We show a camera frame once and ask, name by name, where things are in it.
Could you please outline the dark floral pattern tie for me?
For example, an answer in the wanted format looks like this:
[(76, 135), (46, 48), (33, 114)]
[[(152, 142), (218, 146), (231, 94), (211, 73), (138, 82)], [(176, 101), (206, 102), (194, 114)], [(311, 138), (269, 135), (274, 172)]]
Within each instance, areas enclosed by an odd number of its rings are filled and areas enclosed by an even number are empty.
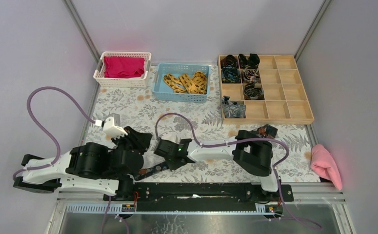
[[(265, 124), (250, 132), (260, 138), (275, 139), (278, 133), (278, 128), (269, 124)], [(140, 181), (166, 170), (169, 170), (169, 166), (167, 162), (162, 162), (153, 167), (141, 169), (137, 173), (132, 174), (132, 177), (135, 181)]]

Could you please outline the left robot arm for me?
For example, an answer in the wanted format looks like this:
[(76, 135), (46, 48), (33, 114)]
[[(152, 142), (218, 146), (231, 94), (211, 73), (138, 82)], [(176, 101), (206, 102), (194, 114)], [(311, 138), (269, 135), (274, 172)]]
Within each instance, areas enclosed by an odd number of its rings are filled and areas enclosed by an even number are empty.
[(15, 178), (13, 186), (33, 193), (89, 191), (128, 200), (133, 195), (131, 176), (143, 167), (143, 154), (152, 137), (127, 126), (112, 139), (114, 148), (88, 142), (60, 155), (56, 163), (26, 154), (21, 163), (25, 171)]

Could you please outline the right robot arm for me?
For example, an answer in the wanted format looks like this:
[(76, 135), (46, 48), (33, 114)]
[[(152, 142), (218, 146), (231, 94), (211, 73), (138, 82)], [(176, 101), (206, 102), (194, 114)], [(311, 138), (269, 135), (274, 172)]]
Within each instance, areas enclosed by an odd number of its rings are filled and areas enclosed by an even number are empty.
[(203, 142), (184, 138), (175, 143), (159, 138), (154, 154), (164, 158), (170, 170), (206, 160), (231, 160), (259, 178), (261, 193), (266, 200), (273, 201), (281, 194), (272, 170), (272, 143), (247, 130), (240, 130), (228, 139)]

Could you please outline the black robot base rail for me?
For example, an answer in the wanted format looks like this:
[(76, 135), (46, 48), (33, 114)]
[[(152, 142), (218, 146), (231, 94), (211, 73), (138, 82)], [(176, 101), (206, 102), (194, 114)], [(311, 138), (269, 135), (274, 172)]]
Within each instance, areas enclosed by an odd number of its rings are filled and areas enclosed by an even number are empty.
[(255, 212), (257, 205), (293, 202), (290, 185), (276, 192), (252, 183), (121, 183), (105, 201), (130, 202), (138, 212)]

